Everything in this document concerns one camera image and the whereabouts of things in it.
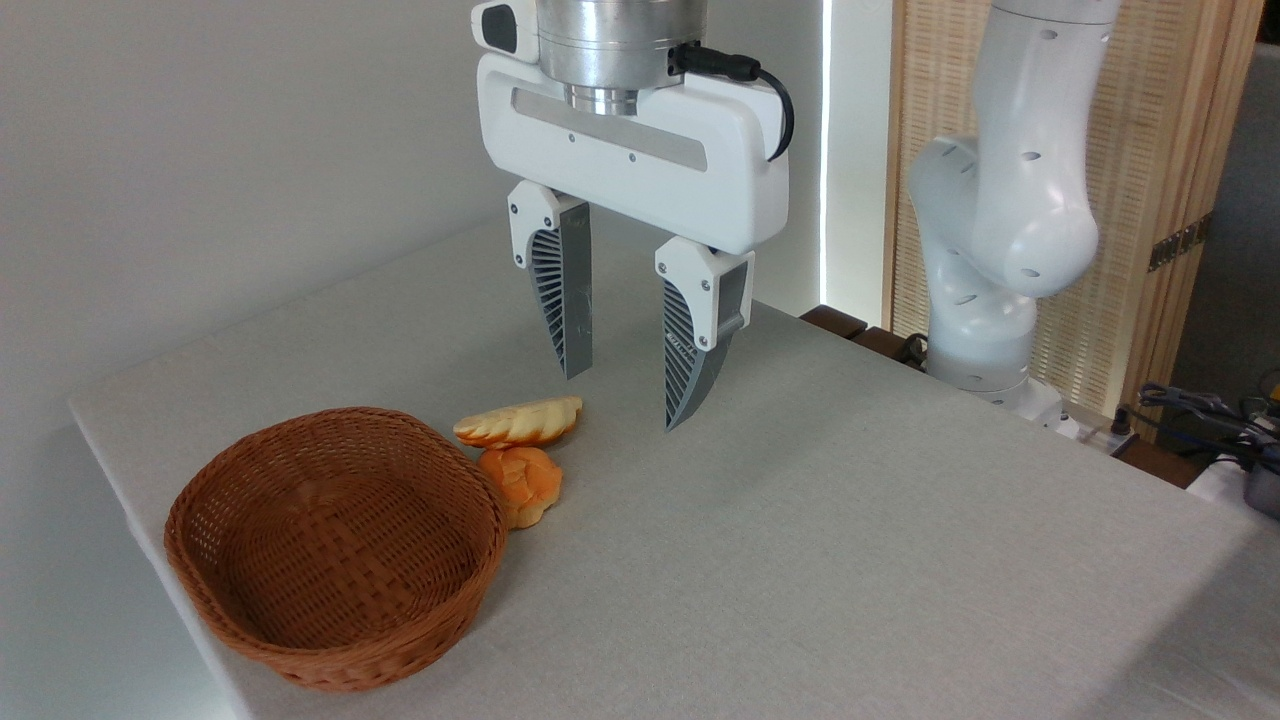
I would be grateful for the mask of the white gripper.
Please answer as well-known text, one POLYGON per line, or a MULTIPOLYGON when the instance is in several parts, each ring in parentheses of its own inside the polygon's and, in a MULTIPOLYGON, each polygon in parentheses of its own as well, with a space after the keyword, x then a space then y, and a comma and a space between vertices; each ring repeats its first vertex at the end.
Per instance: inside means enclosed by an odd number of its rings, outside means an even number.
POLYGON ((507 199, 512 256, 564 378, 593 365, 586 201, 682 236, 655 251, 664 429, 673 430, 703 405, 751 322, 753 250, 788 219, 788 161, 773 155, 780 100, 759 85, 690 76, 641 92, 631 117, 595 115, 571 108, 563 85, 536 67, 498 53, 480 59, 476 83, 486 151, 525 178, 507 199))

